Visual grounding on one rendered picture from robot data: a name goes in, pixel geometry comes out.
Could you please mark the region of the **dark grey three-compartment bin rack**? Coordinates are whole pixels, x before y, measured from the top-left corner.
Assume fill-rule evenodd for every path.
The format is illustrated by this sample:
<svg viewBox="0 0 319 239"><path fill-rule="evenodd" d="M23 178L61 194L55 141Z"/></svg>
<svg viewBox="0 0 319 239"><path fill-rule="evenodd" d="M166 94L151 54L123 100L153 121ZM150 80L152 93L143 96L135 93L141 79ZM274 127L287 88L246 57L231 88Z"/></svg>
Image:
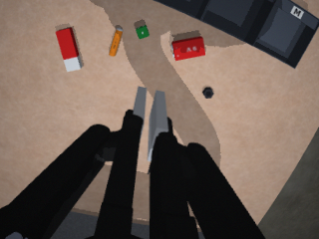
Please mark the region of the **dark grey three-compartment bin rack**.
<svg viewBox="0 0 319 239"><path fill-rule="evenodd" d="M319 28L319 19L291 0L154 1L218 27L293 69Z"/></svg>

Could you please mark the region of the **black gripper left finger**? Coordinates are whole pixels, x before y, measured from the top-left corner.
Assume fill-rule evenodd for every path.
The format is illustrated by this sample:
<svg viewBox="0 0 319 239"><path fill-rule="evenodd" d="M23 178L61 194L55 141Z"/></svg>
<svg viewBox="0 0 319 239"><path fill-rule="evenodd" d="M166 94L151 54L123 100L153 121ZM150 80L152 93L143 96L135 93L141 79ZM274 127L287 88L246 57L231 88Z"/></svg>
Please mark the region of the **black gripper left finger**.
<svg viewBox="0 0 319 239"><path fill-rule="evenodd" d="M112 168L93 239L131 239L147 88L117 131L91 125L15 199L0 208L0 239L50 239L105 165Z"/></svg>

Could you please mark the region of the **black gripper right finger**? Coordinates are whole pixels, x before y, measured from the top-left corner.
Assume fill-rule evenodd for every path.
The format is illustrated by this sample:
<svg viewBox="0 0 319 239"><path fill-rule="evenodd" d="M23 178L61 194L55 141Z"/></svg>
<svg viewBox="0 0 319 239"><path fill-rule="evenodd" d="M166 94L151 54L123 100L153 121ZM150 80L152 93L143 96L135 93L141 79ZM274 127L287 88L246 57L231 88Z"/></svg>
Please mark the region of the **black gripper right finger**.
<svg viewBox="0 0 319 239"><path fill-rule="evenodd" d="M158 90L149 119L148 161L150 239L199 239L196 221L205 239L265 239L206 148L177 142L165 93Z"/></svg>

